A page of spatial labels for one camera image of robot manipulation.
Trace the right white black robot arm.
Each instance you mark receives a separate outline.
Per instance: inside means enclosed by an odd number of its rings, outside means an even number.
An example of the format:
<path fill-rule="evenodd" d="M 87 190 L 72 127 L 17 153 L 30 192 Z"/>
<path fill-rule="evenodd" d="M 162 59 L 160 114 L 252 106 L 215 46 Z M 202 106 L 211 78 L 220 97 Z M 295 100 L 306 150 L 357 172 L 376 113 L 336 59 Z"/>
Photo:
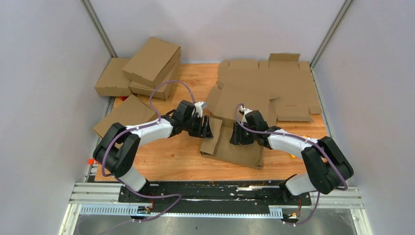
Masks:
<path fill-rule="evenodd" d="M 299 195 L 307 192 L 329 194 L 331 191 L 347 190 L 346 181 L 353 168 L 331 137 L 314 139 L 301 137 L 277 126 L 269 126 L 258 110 L 236 107 L 235 115 L 241 114 L 234 123 L 230 143 L 247 145 L 256 142 L 270 150 L 286 152 L 301 159 L 306 173 L 295 174 L 282 183 L 279 197 L 285 204 L 292 204 Z"/>

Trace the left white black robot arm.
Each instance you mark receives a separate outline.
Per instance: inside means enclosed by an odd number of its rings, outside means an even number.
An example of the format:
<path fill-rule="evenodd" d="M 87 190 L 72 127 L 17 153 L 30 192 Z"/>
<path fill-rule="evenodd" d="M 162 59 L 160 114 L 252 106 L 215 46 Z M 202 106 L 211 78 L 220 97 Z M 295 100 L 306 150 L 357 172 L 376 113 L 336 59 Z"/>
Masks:
<path fill-rule="evenodd" d="M 133 167 L 137 150 L 143 145 L 171 138 L 183 131 L 191 137 L 212 139 L 209 116 L 203 114 L 206 106 L 204 101 L 192 103 L 183 100 L 176 109 L 152 122 L 133 126 L 116 122 L 94 150 L 93 159 L 129 187 L 136 201 L 145 202 L 150 196 L 150 189 L 145 186 L 147 179 Z"/>

